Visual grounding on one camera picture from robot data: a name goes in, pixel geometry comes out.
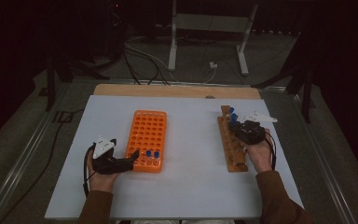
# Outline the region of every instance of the sleeve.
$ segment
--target sleeve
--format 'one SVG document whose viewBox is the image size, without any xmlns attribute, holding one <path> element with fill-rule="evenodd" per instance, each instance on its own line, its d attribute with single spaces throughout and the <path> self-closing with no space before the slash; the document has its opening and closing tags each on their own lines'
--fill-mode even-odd
<svg viewBox="0 0 358 224">
<path fill-rule="evenodd" d="M 98 190 L 90 191 L 77 223 L 108 224 L 112 200 L 112 193 Z"/>
<path fill-rule="evenodd" d="M 260 173 L 256 180 L 263 204 L 261 223 L 313 223 L 310 215 L 289 198 L 278 172 Z"/>
</svg>

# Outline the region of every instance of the orange test tube rack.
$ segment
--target orange test tube rack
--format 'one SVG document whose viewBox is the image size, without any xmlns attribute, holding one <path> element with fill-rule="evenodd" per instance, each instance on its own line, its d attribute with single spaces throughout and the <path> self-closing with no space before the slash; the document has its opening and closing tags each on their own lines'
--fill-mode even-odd
<svg viewBox="0 0 358 224">
<path fill-rule="evenodd" d="M 164 158 L 167 114 L 162 111 L 137 110 L 133 115 L 126 157 L 139 149 L 134 172 L 159 173 Z"/>
</svg>

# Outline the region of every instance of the human hand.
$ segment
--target human hand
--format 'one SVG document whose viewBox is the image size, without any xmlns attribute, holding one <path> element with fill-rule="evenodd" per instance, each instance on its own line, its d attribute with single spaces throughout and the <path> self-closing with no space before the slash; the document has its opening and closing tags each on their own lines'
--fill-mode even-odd
<svg viewBox="0 0 358 224">
<path fill-rule="evenodd" d="M 255 170 L 258 174 L 272 170 L 271 149 L 269 148 L 269 144 L 266 141 L 269 141 L 271 143 L 269 129 L 266 129 L 266 140 L 260 142 L 259 144 L 247 145 L 246 143 L 242 142 L 243 145 L 246 147 L 246 151 L 248 152 L 249 158 L 254 164 Z"/>
<path fill-rule="evenodd" d="M 89 179 L 89 190 L 100 190 L 112 193 L 113 186 L 115 185 L 115 181 L 120 173 L 112 175 L 101 175 L 96 173 L 94 169 L 92 169 L 93 152 L 93 150 L 90 151 L 87 157 L 87 168 L 89 169 L 89 176 L 92 175 L 92 177 Z"/>
</svg>

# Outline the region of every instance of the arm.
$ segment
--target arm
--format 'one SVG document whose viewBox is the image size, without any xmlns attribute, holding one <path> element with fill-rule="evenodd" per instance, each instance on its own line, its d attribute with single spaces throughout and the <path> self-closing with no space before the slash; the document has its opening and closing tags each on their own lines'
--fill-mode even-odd
<svg viewBox="0 0 358 224">
<path fill-rule="evenodd" d="M 272 171 L 269 144 L 263 141 L 257 145 L 244 145 L 257 171 L 255 178 L 263 204 L 261 223 L 312 223 L 310 215 L 290 200 L 279 173 Z"/>
<path fill-rule="evenodd" d="M 89 175 L 94 174 L 92 169 L 92 151 L 87 159 Z M 104 224 L 109 223 L 110 209 L 113 199 L 113 186 L 119 174 L 100 175 L 95 173 L 89 179 L 89 197 L 80 214 L 79 224 Z"/>
</svg>

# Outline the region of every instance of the white table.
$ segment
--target white table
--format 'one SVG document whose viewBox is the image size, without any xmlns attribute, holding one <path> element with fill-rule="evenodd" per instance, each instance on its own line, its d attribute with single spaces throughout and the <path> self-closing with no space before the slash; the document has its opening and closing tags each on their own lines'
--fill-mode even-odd
<svg viewBox="0 0 358 224">
<path fill-rule="evenodd" d="M 45 218 L 78 218 L 85 196 L 83 159 L 99 135 L 117 139 L 115 156 L 124 156 L 137 109 L 168 114 L 165 155 L 159 174 L 127 172 L 115 184 L 111 217 L 116 219 L 249 218 L 261 214 L 255 170 L 229 173 L 216 118 L 220 105 L 231 105 L 240 118 L 268 115 L 263 100 L 96 96 L 89 98 L 62 168 Z M 276 170 L 290 198 L 302 205 L 272 123 L 263 122 L 277 144 Z"/>
</svg>

